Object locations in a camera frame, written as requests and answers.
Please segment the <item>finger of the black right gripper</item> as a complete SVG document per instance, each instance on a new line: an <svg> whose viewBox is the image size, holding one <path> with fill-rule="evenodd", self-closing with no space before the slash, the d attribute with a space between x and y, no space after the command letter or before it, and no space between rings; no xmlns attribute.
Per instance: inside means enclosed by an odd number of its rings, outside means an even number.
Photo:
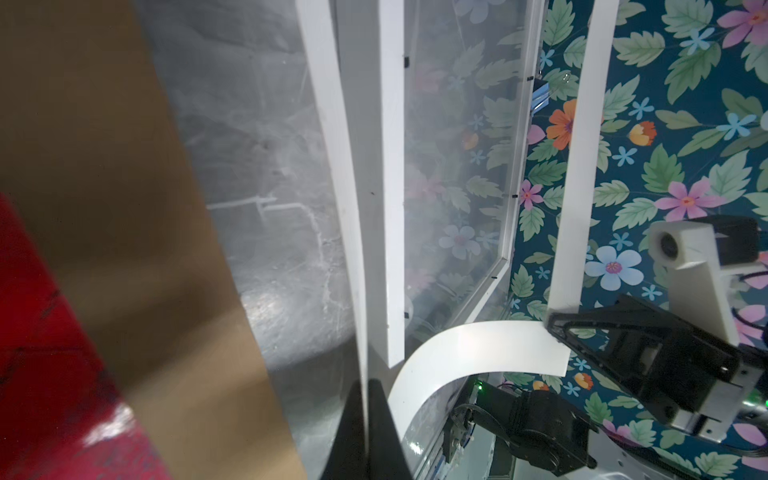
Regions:
<svg viewBox="0 0 768 480"><path fill-rule="evenodd" d="M620 295L605 307L552 313L546 330L616 384L641 384L684 321L645 300Z"/></svg>

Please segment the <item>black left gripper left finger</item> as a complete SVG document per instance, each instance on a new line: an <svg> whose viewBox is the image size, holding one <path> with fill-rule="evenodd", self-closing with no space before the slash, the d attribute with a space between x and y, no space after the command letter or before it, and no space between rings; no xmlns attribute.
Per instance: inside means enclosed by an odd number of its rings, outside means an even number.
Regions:
<svg viewBox="0 0 768 480"><path fill-rule="evenodd" d="M362 385L356 382L347 396L336 437L321 475L322 480L368 478L364 406Z"/></svg>

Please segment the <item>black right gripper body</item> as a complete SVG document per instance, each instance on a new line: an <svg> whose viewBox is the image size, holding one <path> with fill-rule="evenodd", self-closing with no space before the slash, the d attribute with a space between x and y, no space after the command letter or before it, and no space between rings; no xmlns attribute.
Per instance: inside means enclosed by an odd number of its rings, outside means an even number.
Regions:
<svg viewBox="0 0 768 480"><path fill-rule="evenodd" d="M712 443L733 424L767 431L767 352L708 334L611 330L601 373L658 423Z"/></svg>

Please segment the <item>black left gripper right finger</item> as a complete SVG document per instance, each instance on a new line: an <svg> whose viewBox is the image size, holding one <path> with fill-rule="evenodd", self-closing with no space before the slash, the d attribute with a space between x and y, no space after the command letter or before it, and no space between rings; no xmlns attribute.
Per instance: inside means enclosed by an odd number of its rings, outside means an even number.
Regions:
<svg viewBox="0 0 768 480"><path fill-rule="evenodd" d="M412 480L382 383L368 381L368 478Z"/></svg>

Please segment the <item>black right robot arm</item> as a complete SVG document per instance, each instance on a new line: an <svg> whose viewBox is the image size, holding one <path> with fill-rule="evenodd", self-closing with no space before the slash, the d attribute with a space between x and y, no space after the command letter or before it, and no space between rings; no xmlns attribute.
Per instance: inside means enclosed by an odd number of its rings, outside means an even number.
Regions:
<svg viewBox="0 0 768 480"><path fill-rule="evenodd" d="M644 408L618 425L610 403L577 407L560 392L476 380L450 418L492 433L514 460L558 479L721 479L717 454L694 461L655 442L656 427L724 444L733 425L767 430L767 354L730 344L650 302L556 313L547 331L599 377Z"/></svg>

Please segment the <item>clear acrylic sheet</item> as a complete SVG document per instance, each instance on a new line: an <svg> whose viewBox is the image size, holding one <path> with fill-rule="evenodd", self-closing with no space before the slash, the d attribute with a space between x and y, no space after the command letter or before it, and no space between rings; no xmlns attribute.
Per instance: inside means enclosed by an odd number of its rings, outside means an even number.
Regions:
<svg viewBox="0 0 768 480"><path fill-rule="evenodd" d="M445 330L499 259L531 1L405 5L406 335Z"/></svg>

